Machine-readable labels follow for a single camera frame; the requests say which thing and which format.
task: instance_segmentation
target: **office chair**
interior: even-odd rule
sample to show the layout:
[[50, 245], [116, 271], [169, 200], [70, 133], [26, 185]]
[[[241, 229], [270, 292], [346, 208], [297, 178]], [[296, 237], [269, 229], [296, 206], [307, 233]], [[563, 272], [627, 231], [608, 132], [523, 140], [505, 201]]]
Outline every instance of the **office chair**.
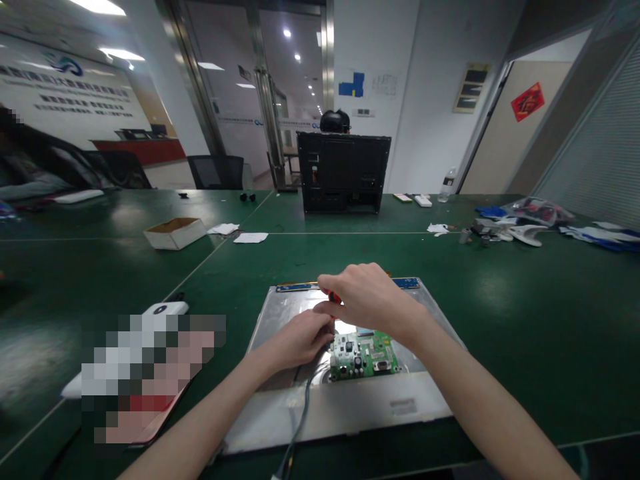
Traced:
[[152, 189], [135, 153], [124, 150], [85, 151], [91, 166], [112, 184], [124, 189]]
[[244, 158], [192, 155], [187, 157], [198, 190], [242, 190]]

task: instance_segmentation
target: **blue circuit strip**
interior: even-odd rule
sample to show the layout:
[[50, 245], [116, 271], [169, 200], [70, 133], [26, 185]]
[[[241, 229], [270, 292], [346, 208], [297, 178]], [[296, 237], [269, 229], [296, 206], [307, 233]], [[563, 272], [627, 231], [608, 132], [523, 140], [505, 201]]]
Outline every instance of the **blue circuit strip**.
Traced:
[[[406, 277], [399, 279], [392, 279], [395, 284], [402, 289], [410, 289], [410, 288], [420, 288], [420, 282], [416, 277]], [[318, 283], [317, 282], [307, 282], [307, 283], [291, 283], [288, 285], [278, 285], [276, 286], [276, 291], [300, 291], [300, 290], [317, 290]]]

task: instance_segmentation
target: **red reception desk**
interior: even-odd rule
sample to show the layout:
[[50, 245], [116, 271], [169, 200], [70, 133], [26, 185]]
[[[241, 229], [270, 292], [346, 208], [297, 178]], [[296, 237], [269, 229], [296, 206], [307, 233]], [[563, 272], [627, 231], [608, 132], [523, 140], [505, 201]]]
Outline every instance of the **red reception desk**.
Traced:
[[99, 151], [125, 150], [135, 153], [142, 166], [187, 158], [178, 139], [91, 140]]

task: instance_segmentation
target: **green table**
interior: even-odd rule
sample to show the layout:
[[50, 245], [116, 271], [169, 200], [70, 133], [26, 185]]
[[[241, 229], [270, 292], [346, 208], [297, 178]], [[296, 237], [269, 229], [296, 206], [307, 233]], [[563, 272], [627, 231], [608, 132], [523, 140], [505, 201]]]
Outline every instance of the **green table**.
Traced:
[[[79, 403], [60, 403], [59, 392], [79, 370], [83, 328], [114, 329], [116, 314], [140, 313], [178, 286], [191, 313], [226, 314], [226, 345], [196, 376], [174, 423], [242, 358], [270, 285], [370, 261], [393, 276], [422, 278], [469, 351], [555, 444], [639, 430], [637, 255], [557, 233], [540, 234], [539, 249], [519, 242], [484, 249], [477, 240], [460, 245], [456, 234], [425, 232], [429, 223], [459, 231], [475, 206], [502, 205], [512, 195], [454, 196], [432, 209], [386, 195], [378, 216], [304, 216], [301, 195], [292, 194], [259, 193], [254, 204], [236, 192], [189, 196], [113, 192], [96, 205], [56, 205], [0, 230], [1, 268], [13, 279], [0, 299], [0, 385], [9, 388], [0, 397], [0, 458], [39, 424], [0, 465], [0, 476], [40, 476], [80, 426]], [[142, 230], [180, 215], [270, 235], [255, 245], [206, 237], [179, 252], [150, 248]], [[60, 478], [112, 478], [137, 455], [98, 460], [92, 441], [84, 431], [72, 442]], [[268, 478], [282, 454], [225, 457], [203, 477]], [[338, 478], [380, 477], [478, 458], [448, 418], [302, 444], [292, 475], [323, 478], [330, 469]]]

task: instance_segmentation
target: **circuit board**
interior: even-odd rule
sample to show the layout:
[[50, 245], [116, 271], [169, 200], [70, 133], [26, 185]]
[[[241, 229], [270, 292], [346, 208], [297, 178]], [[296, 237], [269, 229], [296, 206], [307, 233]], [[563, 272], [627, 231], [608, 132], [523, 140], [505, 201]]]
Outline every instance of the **circuit board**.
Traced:
[[329, 354], [331, 381], [389, 375], [401, 370], [391, 338], [377, 330], [358, 328], [356, 333], [338, 334]]

